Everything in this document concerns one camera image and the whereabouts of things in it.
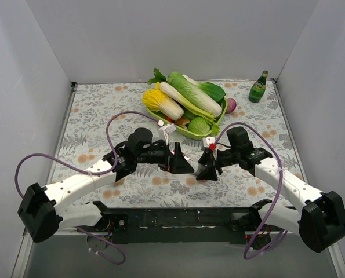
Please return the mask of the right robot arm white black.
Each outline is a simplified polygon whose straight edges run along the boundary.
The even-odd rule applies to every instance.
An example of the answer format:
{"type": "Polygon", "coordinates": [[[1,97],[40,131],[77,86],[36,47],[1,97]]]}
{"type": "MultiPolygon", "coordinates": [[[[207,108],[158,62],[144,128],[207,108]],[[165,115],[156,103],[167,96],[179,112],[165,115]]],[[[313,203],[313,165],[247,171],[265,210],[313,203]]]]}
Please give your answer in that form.
{"type": "Polygon", "coordinates": [[[317,253],[345,237],[345,208],[340,195],[314,188],[282,168],[274,154],[253,146],[243,127],[228,129],[227,137],[230,146],[224,151],[217,149],[215,138],[203,138],[197,179],[216,181],[224,167],[237,164],[292,204],[284,207],[275,200],[261,200],[234,221],[237,226],[255,230],[276,226],[299,235],[317,253]]]}

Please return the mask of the white pill bottle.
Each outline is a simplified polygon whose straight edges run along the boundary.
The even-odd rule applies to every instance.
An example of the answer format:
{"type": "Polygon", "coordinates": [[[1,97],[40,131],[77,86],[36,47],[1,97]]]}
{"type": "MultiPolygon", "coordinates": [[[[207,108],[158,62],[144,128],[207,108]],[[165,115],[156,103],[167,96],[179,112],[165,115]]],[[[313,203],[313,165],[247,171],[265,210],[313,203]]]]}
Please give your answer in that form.
{"type": "Polygon", "coordinates": [[[194,169],[194,175],[199,175],[206,169],[206,166],[198,163],[198,162],[191,162],[191,167],[194,169]]]}

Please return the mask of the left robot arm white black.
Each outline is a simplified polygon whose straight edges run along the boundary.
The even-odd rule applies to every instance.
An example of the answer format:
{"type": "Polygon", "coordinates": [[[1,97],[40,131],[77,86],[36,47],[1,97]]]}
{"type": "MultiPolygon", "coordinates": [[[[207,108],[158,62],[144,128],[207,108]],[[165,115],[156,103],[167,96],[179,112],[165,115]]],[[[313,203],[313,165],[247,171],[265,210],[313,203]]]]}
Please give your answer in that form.
{"type": "Polygon", "coordinates": [[[136,171],[138,164],[156,164],[171,174],[195,174],[198,164],[186,158],[177,142],[171,150],[168,136],[153,141],[149,129],[138,128],[128,139],[104,155],[93,166],[60,182],[40,186],[30,185],[23,195],[18,215],[35,243],[43,242],[60,229],[76,226],[92,226],[105,231],[113,224],[100,202],[92,202],[80,208],[69,206],[81,197],[112,185],[136,171]]]}

